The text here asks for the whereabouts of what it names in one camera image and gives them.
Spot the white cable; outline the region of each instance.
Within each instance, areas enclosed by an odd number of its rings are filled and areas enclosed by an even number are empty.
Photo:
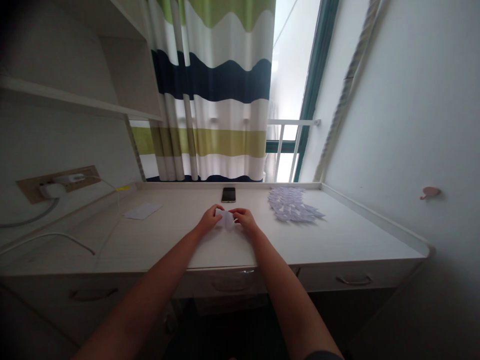
[[[102,250],[105,246],[105,244],[108,242],[108,240],[110,239],[110,236],[112,235],[112,233],[114,232],[114,229],[117,227],[117,224],[119,222],[119,218],[120,218],[120,195],[119,195],[119,192],[117,191],[117,188],[115,186],[113,186],[111,183],[105,181],[104,179],[102,179],[101,177],[99,176],[94,176],[94,175],[90,175],[90,176],[85,176],[85,178],[95,178],[95,179],[100,179],[101,181],[103,181],[105,184],[107,184],[108,186],[110,186],[113,190],[115,190],[116,192],[116,206],[117,206],[117,219],[116,219],[116,222],[115,222],[115,225],[113,226],[113,228],[110,230],[110,232],[107,234],[107,236],[102,240],[102,243],[100,245],[100,250],[98,252],[98,256],[100,256],[100,254],[102,253]],[[55,206],[58,204],[58,201],[59,199],[56,198],[55,199],[56,202],[54,201],[54,204]],[[48,210],[48,212],[46,211],[45,213],[43,214],[40,214],[39,216],[43,217],[45,216],[46,214],[48,214],[50,211],[53,210],[53,208],[55,206],[51,206]],[[47,233],[44,233],[44,234],[40,234],[40,235],[37,235],[37,236],[34,236],[34,237],[31,237],[31,238],[28,238],[27,240],[25,241],[22,241],[14,246],[11,246],[11,247],[8,247],[7,249],[3,250],[2,252],[0,252],[0,255],[3,255],[7,252],[9,252],[10,250],[13,250],[15,248],[18,248],[19,246],[22,246],[26,243],[29,243],[31,242],[32,240],[35,240],[35,239],[38,239],[38,238],[43,238],[43,237],[46,237],[46,236],[52,236],[52,235],[55,235],[55,236],[63,236],[71,241],[73,241],[74,243],[76,243],[77,245],[81,246],[82,248],[84,249],[87,249],[89,252],[92,253],[92,255],[95,255],[95,251],[93,251],[91,248],[89,248],[88,246],[82,244],[78,239],[76,239],[75,237],[71,236],[71,235],[68,235],[66,233],[63,233],[63,232],[47,232]]]
[[[85,178],[99,179],[99,180],[103,181],[105,184],[107,184],[109,187],[111,187],[113,189],[113,191],[116,192],[116,207],[118,209],[118,215],[120,215],[120,195],[119,195],[119,192],[117,191],[117,188],[115,186],[113,186],[111,183],[102,179],[100,176],[89,175],[89,176],[85,176]]]
[[[40,220],[41,218],[44,218],[45,216],[50,214],[52,212],[52,210],[57,207],[57,205],[59,204],[59,201],[60,201],[60,199],[58,197],[54,198],[50,207],[47,210],[45,210],[44,212],[42,212],[41,214],[39,214],[35,217],[32,217],[31,219],[24,220],[24,221],[12,222],[12,223],[8,223],[8,224],[0,224],[0,229],[16,228],[16,227],[19,227],[19,226],[22,226],[22,225],[27,225],[27,224],[31,224],[33,222],[36,222],[37,220]]]
[[[4,251],[0,252],[0,255],[3,255],[7,252],[9,252],[10,250],[13,250],[15,248],[18,248],[19,246],[22,246],[26,243],[29,243],[31,242],[32,240],[35,240],[35,239],[38,239],[38,238],[43,238],[43,237],[46,237],[46,236],[63,236],[71,241],[73,241],[75,244],[77,245],[80,245],[82,248],[84,249],[87,249],[89,252],[92,253],[92,255],[95,255],[95,251],[93,251],[91,248],[89,248],[88,246],[82,244],[78,239],[76,239],[75,237],[71,236],[71,235],[68,235],[66,233],[63,233],[63,232],[47,232],[47,233],[44,233],[44,234],[41,234],[41,235],[37,235],[37,236],[34,236],[34,237],[31,237],[31,238],[28,238],[27,240],[25,241],[22,241],[14,246],[11,246],[7,249],[5,249]]]
[[[110,232],[102,239],[101,241],[101,244],[100,244],[100,248],[98,250],[98,259],[100,259],[100,255],[102,255],[102,251],[105,247],[105,245],[109,242],[110,240],[110,236],[112,236],[112,233],[114,232],[115,228],[117,227],[117,225],[119,224],[119,220],[120,220],[120,194],[119,192],[117,191],[117,188],[115,186],[113,186],[111,183],[105,181],[104,179],[102,179],[101,177],[99,176],[95,176],[95,175],[89,175],[89,176],[85,176],[86,178],[94,178],[94,179],[100,179],[101,181],[103,181],[105,184],[107,184],[108,186],[110,186],[113,190],[115,190],[116,192],[116,206],[117,206],[117,213],[116,213],[116,220],[115,220],[115,224],[113,225],[113,227],[111,228]]]
[[[374,27],[375,18],[377,17],[377,11],[379,9],[380,0],[370,0],[368,3],[368,10],[366,11],[365,21],[363,23],[363,29],[361,31],[358,43],[356,45],[355,52],[348,66],[348,70],[343,80],[343,88],[341,90],[340,99],[336,106],[335,114],[331,120],[330,129],[325,139],[325,144],[320,155],[320,161],[315,170],[315,175],[313,176],[313,182],[317,183],[321,180],[324,170],[327,166],[327,161],[330,153],[332,152],[332,143],[339,129],[340,123],[343,120],[345,115],[345,109],[347,108],[347,103],[349,101],[350,91],[352,89],[352,84],[354,83],[354,76],[359,67],[360,61],[362,60],[367,45],[369,44],[370,36],[372,35],[372,29]]]

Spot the black smartphone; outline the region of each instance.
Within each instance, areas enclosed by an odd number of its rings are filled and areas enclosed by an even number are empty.
[[[235,188],[234,187],[224,187],[223,193],[221,194],[222,203],[234,203],[237,199],[235,198]]]

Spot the curtain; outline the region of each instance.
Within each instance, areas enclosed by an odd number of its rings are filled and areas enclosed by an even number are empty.
[[[150,121],[159,179],[261,181],[275,0],[148,0],[147,10],[166,120]]]

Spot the window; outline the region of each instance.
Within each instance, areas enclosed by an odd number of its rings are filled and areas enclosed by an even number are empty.
[[[276,1],[265,182],[298,182],[338,4]]]

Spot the desk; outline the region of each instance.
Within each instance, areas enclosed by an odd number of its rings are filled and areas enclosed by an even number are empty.
[[[319,189],[318,184],[297,184],[307,188],[304,203],[326,214],[313,223],[277,220],[268,203],[268,184],[136,186],[136,191],[121,200],[122,213],[145,202],[163,207],[145,220],[118,219],[112,203],[68,230],[92,247],[95,256],[68,240],[54,238],[1,269],[4,284],[62,329],[68,327],[66,319],[72,320],[72,306],[75,319],[93,311],[80,311],[79,304],[85,302],[72,294],[78,290],[94,294],[88,306],[101,305],[101,311],[95,310],[95,321],[88,329],[69,330],[79,342],[137,279],[198,223],[208,207],[220,202],[223,186],[235,186],[237,198],[236,203],[224,204],[225,209],[250,209],[307,291],[397,287],[431,253],[419,236],[326,186]],[[109,241],[103,243],[113,226]],[[199,243],[174,297],[265,293],[256,267],[250,240],[240,225],[230,232],[215,228]]]

